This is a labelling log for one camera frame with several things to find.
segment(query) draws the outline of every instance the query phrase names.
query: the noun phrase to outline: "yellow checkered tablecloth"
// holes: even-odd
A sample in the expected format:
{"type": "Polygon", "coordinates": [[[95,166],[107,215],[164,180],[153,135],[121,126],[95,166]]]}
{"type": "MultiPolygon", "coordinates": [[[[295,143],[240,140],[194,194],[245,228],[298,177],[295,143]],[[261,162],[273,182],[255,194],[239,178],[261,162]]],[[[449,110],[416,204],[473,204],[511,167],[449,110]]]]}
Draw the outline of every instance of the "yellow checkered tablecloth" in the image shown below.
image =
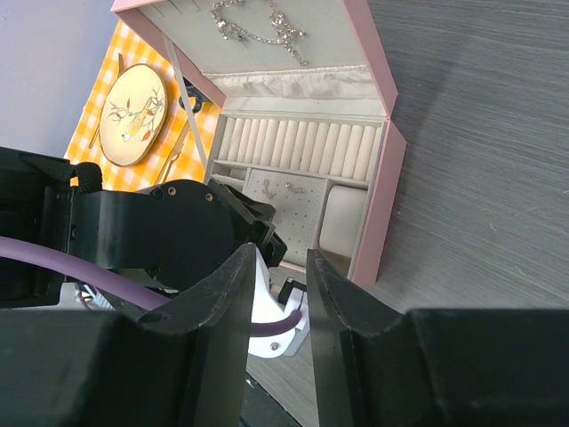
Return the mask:
{"type": "MultiPolygon", "coordinates": [[[[176,84],[172,66],[123,22],[119,21],[65,157],[72,164],[86,161],[99,164],[103,172],[104,189],[135,191],[154,185],[188,117],[178,104],[179,98],[180,90],[176,84]],[[152,67],[163,79],[170,102],[164,126],[150,151],[137,165],[128,167],[110,163],[103,155],[98,141],[89,149],[89,142],[97,129],[103,103],[116,80],[119,53],[124,56],[125,68],[140,63],[152,67]]],[[[212,146],[219,114],[219,107],[210,102],[205,102],[202,110],[196,114],[197,127],[207,155],[212,146]]],[[[190,132],[183,151],[170,169],[167,181],[180,178],[202,181],[204,174],[205,170],[197,153],[194,136],[190,132]]]]}

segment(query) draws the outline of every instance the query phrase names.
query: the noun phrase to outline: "jewelry box lid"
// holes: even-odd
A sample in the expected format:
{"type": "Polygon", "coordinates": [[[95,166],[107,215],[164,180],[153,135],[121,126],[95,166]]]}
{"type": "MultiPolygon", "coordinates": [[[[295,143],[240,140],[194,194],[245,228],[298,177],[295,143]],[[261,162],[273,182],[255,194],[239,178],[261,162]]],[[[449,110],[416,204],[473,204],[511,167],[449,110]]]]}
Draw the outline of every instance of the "jewelry box lid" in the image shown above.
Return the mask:
{"type": "Polygon", "coordinates": [[[395,104],[366,0],[115,0],[112,11],[166,59],[172,42],[181,73],[225,109],[389,117],[395,104]]]}

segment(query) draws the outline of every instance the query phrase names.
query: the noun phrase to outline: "necklace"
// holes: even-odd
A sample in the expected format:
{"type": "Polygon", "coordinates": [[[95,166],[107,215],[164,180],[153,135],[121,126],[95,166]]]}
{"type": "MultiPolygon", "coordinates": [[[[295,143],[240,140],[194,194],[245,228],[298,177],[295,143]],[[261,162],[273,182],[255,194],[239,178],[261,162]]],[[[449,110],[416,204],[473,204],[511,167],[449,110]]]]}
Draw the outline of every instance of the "necklace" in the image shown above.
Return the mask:
{"type": "Polygon", "coordinates": [[[217,24],[217,28],[220,31],[224,39],[235,39],[238,42],[245,43],[247,40],[252,39],[264,44],[276,44],[283,46],[287,52],[289,52],[292,57],[301,64],[302,67],[306,67],[308,62],[304,60],[299,52],[294,49],[293,41],[297,38],[302,38],[306,35],[304,31],[295,26],[291,25],[285,17],[285,14],[276,10],[275,4],[272,0],[269,1],[269,6],[272,13],[269,17],[270,23],[276,31],[276,38],[264,38],[257,36],[246,29],[239,27],[237,24],[224,19],[221,16],[221,10],[224,7],[230,7],[235,4],[244,4],[245,0],[222,0],[220,2],[212,4],[212,9],[210,10],[213,20],[217,24]]]}

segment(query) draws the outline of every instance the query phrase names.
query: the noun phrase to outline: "round plate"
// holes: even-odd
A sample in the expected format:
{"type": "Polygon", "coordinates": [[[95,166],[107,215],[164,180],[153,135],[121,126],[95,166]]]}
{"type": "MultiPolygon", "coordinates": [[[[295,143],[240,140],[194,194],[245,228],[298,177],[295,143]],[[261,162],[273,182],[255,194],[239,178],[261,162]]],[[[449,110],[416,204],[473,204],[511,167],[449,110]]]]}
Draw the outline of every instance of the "round plate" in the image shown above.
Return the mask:
{"type": "Polygon", "coordinates": [[[127,69],[113,84],[100,113],[100,145],[105,157],[119,166],[141,160],[162,128],[166,90],[151,67],[127,69]]]}

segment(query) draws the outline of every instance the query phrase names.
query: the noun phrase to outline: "jewelry box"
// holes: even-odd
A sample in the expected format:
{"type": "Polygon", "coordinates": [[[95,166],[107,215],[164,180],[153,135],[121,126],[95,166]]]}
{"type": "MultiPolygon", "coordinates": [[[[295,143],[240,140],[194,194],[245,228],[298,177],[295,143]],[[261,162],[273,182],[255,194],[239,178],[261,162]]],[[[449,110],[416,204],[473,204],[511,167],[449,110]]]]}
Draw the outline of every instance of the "jewelry box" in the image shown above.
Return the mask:
{"type": "Polygon", "coordinates": [[[405,139],[366,0],[116,0],[113,11],[222,107],[207,160],[196,141],[205,179],[276,208],[283,265],[302,271],[320,247],[354,283],[375,282],[405,139]]]}

